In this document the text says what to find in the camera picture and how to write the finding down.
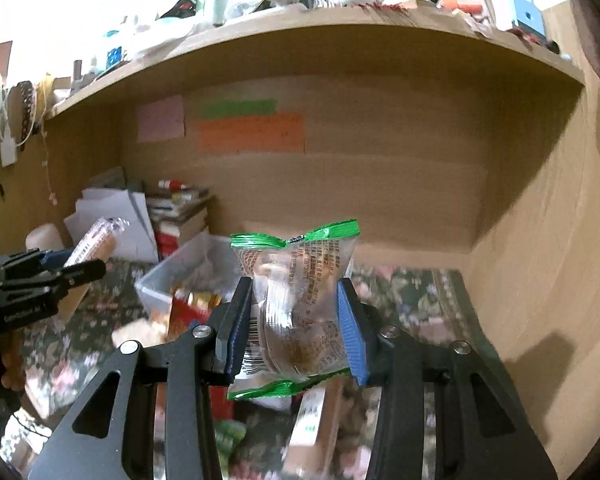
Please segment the person's hand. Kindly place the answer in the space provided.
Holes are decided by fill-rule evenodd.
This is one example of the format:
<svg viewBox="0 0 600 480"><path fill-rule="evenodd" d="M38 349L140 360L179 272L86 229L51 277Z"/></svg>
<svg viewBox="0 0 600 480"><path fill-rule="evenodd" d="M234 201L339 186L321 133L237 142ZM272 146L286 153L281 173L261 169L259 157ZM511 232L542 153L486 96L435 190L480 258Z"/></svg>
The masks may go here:
<svg viewBox="0 0 600 480"><path fill-rule="evenodd" d="M26 372L21 355L22 342L21 330L2 335L0 339L2 363L5 367L1 383L7 390L15 392L22 391L26 383Z"/></svg>

